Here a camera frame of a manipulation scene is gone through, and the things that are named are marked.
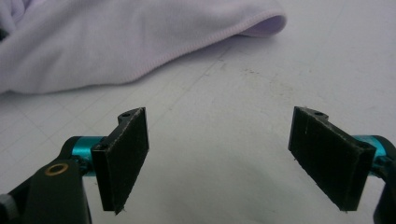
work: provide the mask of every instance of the fabric fold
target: fabric fold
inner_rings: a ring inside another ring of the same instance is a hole
[[[232,35],[280,32],[275,0],[53,0],[0,44],[0,92],[121,84]]]

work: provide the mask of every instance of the lavender cloth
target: lavender cloth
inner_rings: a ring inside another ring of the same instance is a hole
[[[274,35],[286,24],[276,0],[41,2],[0,44],[0,93],[130,82],[229,36]]]

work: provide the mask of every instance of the turquoise anodized cylinder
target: turquoise anodized cylinder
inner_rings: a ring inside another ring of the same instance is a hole
[[[378,158],[380,157],[386,157],[387,156],[387,151],[384,149],[384,146],[372,135],[353,135],[356,140],[359,140],[361,142],[368,143],[372,145],[373,147],[376,148],[374,159],[373,159],[373,165],[372,168],[381,166],[381,164],[378,164]]]
[[[91,147],[98,144],[103,139],[103,136],[83,136],[80,137],[75,143],[72,151],[73,156],[80,156],[85,162],[87,162],[91,169],[85,175],[95,176],[95,170],[93,169]]]

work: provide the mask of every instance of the white table surface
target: white table surface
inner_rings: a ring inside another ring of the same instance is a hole
[[[107,135],[145,106],[150,152],[125,212],[93,223],[373,223],[384,186],[369,177],[343,213],[288,151],[295,105],[350,134],[396,143],[396,2],[279,0],[279,35],[235,36],[142,79],[45,95],[0,95],[0,193],[54,159],[75,135]]]

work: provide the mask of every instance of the rubber pad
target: rubber pad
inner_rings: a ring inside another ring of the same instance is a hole
[[[375,147],[344,133],[327,115],[296,106],[289,150],[340,210],[357,210]]]
[[[149,151],[145,108],[125,112],[119,126],[92,148],[102,205],[118,214],[131,193]]]

